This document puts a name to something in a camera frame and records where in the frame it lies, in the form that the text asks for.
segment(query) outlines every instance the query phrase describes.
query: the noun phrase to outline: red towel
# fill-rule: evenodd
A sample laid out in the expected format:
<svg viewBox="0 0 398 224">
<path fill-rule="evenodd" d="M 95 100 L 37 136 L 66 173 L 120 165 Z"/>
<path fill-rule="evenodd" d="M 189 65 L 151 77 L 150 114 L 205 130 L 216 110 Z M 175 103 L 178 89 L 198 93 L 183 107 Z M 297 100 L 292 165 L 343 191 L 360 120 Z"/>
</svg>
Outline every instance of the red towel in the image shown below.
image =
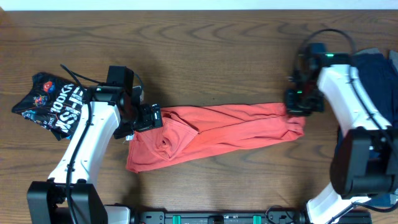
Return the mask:
<svg viewBox="0 0 398 224">
<path fill-rule="evenodd" d="M 283 103 L 162 108 L 163 128 L 135 133 L 126 169 L 153 170 L 237 149 L 254 149 L 303 136 L 304 118 Z"/>
</svg>

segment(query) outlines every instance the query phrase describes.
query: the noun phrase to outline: navy blue fabric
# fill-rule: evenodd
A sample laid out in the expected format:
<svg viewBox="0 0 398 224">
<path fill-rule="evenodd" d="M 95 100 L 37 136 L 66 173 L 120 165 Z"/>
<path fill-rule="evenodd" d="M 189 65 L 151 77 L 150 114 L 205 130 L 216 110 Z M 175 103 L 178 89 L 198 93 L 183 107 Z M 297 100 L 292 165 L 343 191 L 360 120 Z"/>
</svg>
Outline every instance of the navy blue fabric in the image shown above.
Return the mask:
<svg viewBox="0 0 398 224">
<path fill-rule="evenodd" d="M 385 59 L 383 54 L 360 54 L 354 56 L 355 66 L 359 71 L 359 79 L 379 110 L 394 128 L 398 128 L 398 71 L 391 60 Z M 343 141 L 343 133 L 338 131 L 338 142 L 335 154 Z M 379 154 L 371 151 L 370 157 Z M 373 198 L 367 204 L 376 207 L 390 207 L 390 195 Z"/>
</svg>

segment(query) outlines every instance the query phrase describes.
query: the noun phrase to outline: table surface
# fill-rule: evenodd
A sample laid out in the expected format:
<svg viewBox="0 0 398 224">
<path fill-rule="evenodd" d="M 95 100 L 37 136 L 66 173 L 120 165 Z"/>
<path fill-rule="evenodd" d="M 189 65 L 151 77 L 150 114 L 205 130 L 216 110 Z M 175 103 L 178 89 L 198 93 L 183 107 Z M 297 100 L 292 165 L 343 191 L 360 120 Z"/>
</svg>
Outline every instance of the table surface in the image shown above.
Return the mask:
<svg viewBox="0 0 398 224">
<path fill-rule="evenodd" d="M 90 11 L 7 12 L 0 25 L 0 223 L 30 223 L 26 192 L 46 180 L 69 141 L 12 114 L 40 71 L 59 67 L 104 80 L 109 65 L 127 65 L 162 106 L 282 101 L 294 53 L 312 32 L 347 31 L 358 48 L 397 49 L 397 11 Z M 348 44 L 319 36 L 331 51 Z M 301 207 L 329 182 L 338 123 L 330 106 L 307 119 L 305 136 L 134 174 L 128 145 L 109 143 L 98 179 L 103 203 L 170 211 Z M 394 223 L 397 212 L 373 213 Z"/>
</svg>

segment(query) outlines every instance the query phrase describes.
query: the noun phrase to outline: white wall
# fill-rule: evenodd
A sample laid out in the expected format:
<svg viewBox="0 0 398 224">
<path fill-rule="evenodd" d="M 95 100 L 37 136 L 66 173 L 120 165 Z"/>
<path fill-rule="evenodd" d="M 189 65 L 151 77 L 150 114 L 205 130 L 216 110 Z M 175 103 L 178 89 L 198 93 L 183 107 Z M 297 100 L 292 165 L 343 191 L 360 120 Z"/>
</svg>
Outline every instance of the white wall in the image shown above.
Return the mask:
<svg viewBox="0 0 398 224">
<path fill-rule="evenodd" d="M 0 6 L 5 11 L 398 9 L 398 0 L 0 0 Z"/>
</svg>

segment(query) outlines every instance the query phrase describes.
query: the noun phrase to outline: cloth fold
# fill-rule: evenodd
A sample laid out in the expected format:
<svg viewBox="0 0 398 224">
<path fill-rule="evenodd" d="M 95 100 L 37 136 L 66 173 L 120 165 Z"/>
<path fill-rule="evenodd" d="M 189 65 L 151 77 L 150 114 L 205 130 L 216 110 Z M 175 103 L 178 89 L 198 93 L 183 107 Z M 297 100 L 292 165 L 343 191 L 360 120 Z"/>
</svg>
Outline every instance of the cloth fold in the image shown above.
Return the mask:
<svg viewBox="0 0 398 224">
<path fill-rule="evenodd" d="M 283 103 L 162 108 L 163 127 L 135 133 L 126 169 L 153 170 L 303 136 L 304 118 Z"/>
</svg>

